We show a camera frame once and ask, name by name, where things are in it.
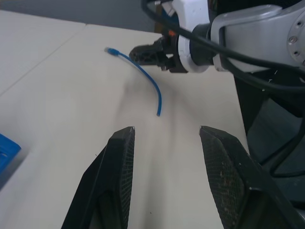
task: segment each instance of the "cable connector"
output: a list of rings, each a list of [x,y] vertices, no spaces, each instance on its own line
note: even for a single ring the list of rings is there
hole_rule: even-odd
[[[105,52],[107,52],[113,56],[118,56],[120,54],[120,51],[113,49],[113,48],[106,47],[104,50],[105,50]]]

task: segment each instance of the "textured black surface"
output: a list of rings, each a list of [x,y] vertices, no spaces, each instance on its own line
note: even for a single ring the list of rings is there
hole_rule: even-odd
[[[244,196],[244,184],[217,138],[204,142],[204,161],[209,184],[224,229],[236,224]]]
[[[120,176],[120,202],[122,207],[123,229],[127,229],[132,195],[134,135],[126,141],[124,150],[122,173]]]
[[[134,127],[112,135],[83,174],[62,229],[87,229],[92,225],[102,225],[103,229],[127,229],[134,136]]]
[[[238,139],[202,126],[211,192],[225,229],[303,229],[305,221]]]

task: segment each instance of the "table surface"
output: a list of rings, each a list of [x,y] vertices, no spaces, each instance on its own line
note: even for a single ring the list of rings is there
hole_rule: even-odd
[[[136,131],[129,228],[223,228],[198,133],[222,129],[247,148],[230,73],[145,67],[163,95],[157,117],[151,83],[104,48],[128,54],[159,34],[3,11],[0,30],[0,132],[22,148],[0,191],[1,229],[60,228],[84,171],[126,126]]]

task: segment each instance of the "blue cable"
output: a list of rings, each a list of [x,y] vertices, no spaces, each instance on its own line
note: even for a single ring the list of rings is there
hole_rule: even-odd
[[[155,82],[155,80],[153,80],[153,78],[140,66],[138,65],[136,62],[134,62],[132,59],[129,58],[129,56],[126,56],[125,54],[121,53],[120,51],[113,49],[113,48],[105,48],[105,52],[113,55],[113,56],[122,56],[125,59],[129,60],[131,63],[133,63],[149,80],[150,82],[152,82],[152,84],[154,85],[155,89],[157,90],[158,93],[158,111],[157,111],[157,116],[160,116],[161,114],[161,108],[162,108],[162,95],[161,95],[161,91],[157,85],[157,83]]]

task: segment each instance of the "blue object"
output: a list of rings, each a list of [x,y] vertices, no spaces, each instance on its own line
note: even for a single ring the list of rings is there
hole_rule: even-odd
[[[129,60],[131,63],[133,63],[149,80],[150,82],[152,82],[152,84],[154,85],[154,87],[157,90],[158,93],[158,111],[157,111],[157,116],[160,116],[161,114],[161,108],[162,108],[162,95],[161,95],[161,91],[157,85],[157,83],[155,82],[155,80],[153,80],[153,78],[140,66],[138,65],[136,62],[134,62],[132,59],[129,58],[129,56],[126,56],[125,54],[121,53],[120,51],[113,49],[113,48],[105,48],[105,51],[113,56],[122,56],[125,59]]]
[[[19,145],[0,134],[0,173],[20,150]]]

